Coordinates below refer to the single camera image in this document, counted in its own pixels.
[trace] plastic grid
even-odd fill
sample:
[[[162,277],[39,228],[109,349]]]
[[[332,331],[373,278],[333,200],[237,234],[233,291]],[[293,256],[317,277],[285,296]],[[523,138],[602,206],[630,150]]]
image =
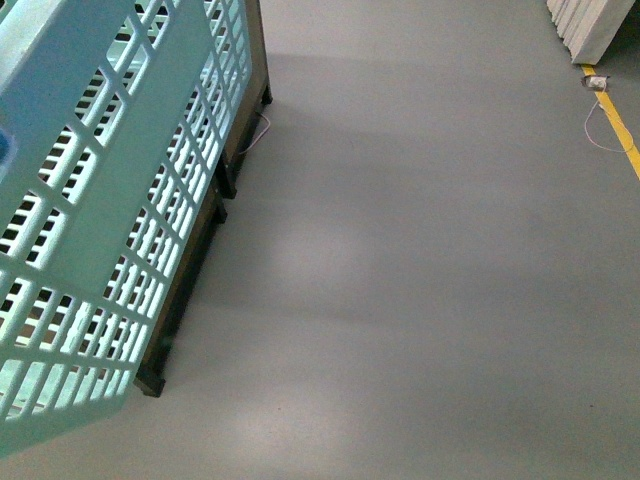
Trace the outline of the plastic grid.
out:
[[[47,267],[179,2],[135,2],[0,229],[0,419],[122,396],[135,375],[249,80],[240,0],[202,2],[209,55],[104,291],[62,284]]]

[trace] white board stack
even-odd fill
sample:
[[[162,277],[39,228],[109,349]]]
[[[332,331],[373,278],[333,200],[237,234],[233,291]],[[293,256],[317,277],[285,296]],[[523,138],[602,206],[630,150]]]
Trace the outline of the white board stack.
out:
[[[595,65],[611,44],[634,0],[547,0],[573,63]]]

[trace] electrical cord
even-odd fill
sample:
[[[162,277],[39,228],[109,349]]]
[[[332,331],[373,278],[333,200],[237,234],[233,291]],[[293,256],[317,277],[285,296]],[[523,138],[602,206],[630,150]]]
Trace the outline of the electrical cord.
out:
[[[607,91],[607,81],[606,81],[606,79],[604,81],[604,88],[602,89],[602,91],[603,92]],[[593,113],[596,111],[596,108],[598,108],[598,107],[600,107],[602,109],[602,111],[607,115],[607,117],[609,117],[610,121],[612,119],[615,120],[616,123],[622,125],[622,128],[624,128],[626,130],[627,135],[629,135],[629,138],[631,139],[631,146],[629,148],[627,148],[626,150],[617,150],[617,149],[614,149],[614,148],[605,147],[603,145],[600,145],[598,142],[596,142],[591,137],[591,134],[589,133],[589,121],[591,121],[591,118],[593,117]],[[596,147],[601,148],[602,150],[606,150],[607,152],[629,153],[636,146],[635,145],[635,140],[633,138],[633,135],[631,135],[631,132],[626,127],[626,125],[624,123],[622,123],[620,120],[618,120],[616,117],[612,117],[611,114],[607,111],[607,109],[604,108],[604,105],[602,105],[600,103],[600,99],[596,100],[596,103],[593,104],[593,107],[591,107],[591,111],[589,112],[589,115],[587,116],[587,119],[584,121],[584,133],[587,135],[587,139],[589,140],[589,142],[591,142],[592,145],[595,145]]]
[[[256,112],[261,118],[264,119],[265,122],[267,122],[267,126],[264,127],[264,129],[258,134],[258,136],[253,140],[253,142],[251,142],[251,144],[245,148],[243,151],[239,152],[238,155],[244,155],[245,153],[247,153],[249,150],[251,150],[253,147],[255,147],[258,142],[260,140],[262,140],[262,137],[264,137],[267,132],[269,131],[269,129],[271,128],[271,120],[269,120],[266,116],[262,115],[259,112]]]

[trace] yellow floor line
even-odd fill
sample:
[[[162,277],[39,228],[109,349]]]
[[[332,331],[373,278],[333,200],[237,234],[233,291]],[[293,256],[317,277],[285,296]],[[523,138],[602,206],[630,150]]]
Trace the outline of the yellow floor line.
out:
[[[585,75],[596,74],[596,71],[593,69],[593,67],[588,65],[583,65],[582,70],[584,71]],[[616,132],[618,140],[620,140],[622,149],[626,150],[633,142],[633,138],[629,135],[629,132],[625,128],[624,123],[622,122],[622,118],[618,113],[618,109],[611,101],[611,97],[609,97],[609,94],[607,92],[595,92],[595,94],[608,113],[607,118],[609,118],[609,123],[611,123],[611,127]],[[629,161],[631,162],[631,165],[633,166],[633,169],[636,171],[636,175],[640,180],[640,152],[638,151],[638,147],[634,145],[633,148],[627,152],[627,156],[629,157]]]

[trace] plastic crate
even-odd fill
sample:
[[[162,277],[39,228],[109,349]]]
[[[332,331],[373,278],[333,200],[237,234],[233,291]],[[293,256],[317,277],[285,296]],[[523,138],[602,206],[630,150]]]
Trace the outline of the plastic crate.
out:
[[[120,409],[251,58],[242,0],[0,5],[6,455]]]

